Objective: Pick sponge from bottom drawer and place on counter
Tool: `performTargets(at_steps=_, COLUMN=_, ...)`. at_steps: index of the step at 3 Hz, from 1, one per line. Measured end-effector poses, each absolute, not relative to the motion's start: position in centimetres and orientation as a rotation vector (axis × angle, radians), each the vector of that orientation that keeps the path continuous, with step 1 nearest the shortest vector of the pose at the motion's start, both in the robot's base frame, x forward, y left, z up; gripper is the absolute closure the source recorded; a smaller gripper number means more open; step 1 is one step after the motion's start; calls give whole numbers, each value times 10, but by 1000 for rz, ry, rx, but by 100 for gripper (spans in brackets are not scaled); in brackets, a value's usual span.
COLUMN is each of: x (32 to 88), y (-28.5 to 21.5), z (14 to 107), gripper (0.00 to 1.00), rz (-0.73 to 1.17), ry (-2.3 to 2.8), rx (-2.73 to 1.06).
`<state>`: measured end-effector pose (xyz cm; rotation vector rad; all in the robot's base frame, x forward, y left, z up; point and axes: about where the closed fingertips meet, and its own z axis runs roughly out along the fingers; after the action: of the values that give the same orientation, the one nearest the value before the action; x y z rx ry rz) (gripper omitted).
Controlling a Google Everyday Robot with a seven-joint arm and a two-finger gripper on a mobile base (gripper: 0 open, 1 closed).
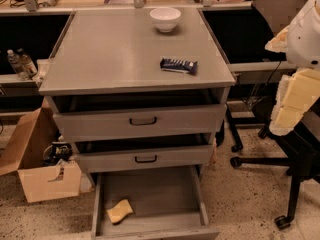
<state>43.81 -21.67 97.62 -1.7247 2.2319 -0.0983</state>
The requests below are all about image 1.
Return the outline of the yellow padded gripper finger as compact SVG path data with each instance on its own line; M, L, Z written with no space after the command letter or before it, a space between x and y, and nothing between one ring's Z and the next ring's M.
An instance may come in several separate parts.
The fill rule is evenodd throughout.
M299 68L292 76L283 75L271 113L269 130L287 135L320 97L320 71Z
M289 27L286 26L283 28L274 38L269 40L265 45L267 51L276 52L276 53L285 53L287 50L287 34Z

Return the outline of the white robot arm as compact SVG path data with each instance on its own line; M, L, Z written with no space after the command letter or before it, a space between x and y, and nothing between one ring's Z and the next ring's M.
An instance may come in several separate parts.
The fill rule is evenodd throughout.
M320 97L320 0L308 0L291 23L267 42L265 49L285 52L297 67L278 85L269 129L287 135Z

